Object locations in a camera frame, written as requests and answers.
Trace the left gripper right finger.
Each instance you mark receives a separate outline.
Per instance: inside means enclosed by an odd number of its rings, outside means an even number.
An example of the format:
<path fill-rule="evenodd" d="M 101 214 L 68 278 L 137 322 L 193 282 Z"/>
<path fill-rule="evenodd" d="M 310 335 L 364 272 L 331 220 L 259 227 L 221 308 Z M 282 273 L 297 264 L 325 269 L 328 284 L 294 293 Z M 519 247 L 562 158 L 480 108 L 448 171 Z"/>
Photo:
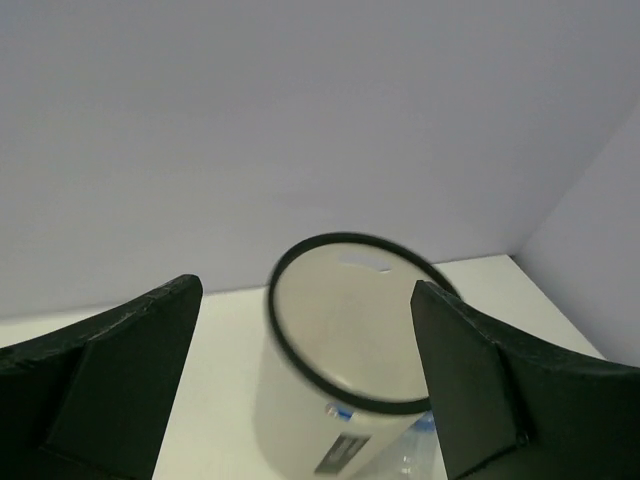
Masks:
<path fill-rule="evenodd" d="M 639 371 L 508 325 L 420 281 L 413 325 L 451 479 L 635 479 Z"/>

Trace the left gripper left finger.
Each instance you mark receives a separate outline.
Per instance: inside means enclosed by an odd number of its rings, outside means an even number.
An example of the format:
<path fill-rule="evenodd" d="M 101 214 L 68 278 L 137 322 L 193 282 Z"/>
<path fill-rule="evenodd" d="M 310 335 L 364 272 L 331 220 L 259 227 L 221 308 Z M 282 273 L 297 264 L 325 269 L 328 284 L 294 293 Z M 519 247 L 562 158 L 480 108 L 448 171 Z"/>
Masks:
<path fill-rule="evenodd" d="M 3 347 L 2 478 L 152 478 L 202 298 L 184 274 Z"/>

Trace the clear bottle blue label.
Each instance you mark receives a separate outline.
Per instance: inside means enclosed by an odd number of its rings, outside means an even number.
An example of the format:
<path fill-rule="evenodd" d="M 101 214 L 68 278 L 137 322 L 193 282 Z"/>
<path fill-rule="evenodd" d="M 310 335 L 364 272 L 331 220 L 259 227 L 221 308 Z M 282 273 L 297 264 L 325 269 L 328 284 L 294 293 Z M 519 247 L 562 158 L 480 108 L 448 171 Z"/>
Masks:
<path fill-rule="evenodd" d="M 439 438 L 432 411 L 425 413 L 399 438 L 399 463 L 395 479 L 437 479 Z"/>

